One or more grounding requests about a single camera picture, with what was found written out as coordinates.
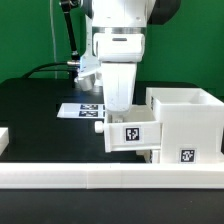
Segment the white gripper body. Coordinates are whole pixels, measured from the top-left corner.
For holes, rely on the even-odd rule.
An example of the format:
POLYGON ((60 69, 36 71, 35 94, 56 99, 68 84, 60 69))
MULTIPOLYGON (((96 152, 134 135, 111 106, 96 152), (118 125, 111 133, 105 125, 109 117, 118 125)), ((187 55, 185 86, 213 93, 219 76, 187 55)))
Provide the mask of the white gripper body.
POLYGON ((102 63, 104 104, 108 114, 127 114, 131 108, 137 64, 102 63))

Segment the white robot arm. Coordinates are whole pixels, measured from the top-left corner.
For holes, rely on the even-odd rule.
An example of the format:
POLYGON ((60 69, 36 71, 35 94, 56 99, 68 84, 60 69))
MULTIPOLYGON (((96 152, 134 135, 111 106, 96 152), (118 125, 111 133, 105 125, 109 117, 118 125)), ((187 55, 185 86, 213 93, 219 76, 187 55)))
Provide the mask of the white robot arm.
POLYGON ((123 116, 132 105, 137 64, 145 51, 146 28, 163 25, 181 0, 81 0, 86 13, 86 52, 78 80, 89 90, 101 76, 106 111, 123 116))

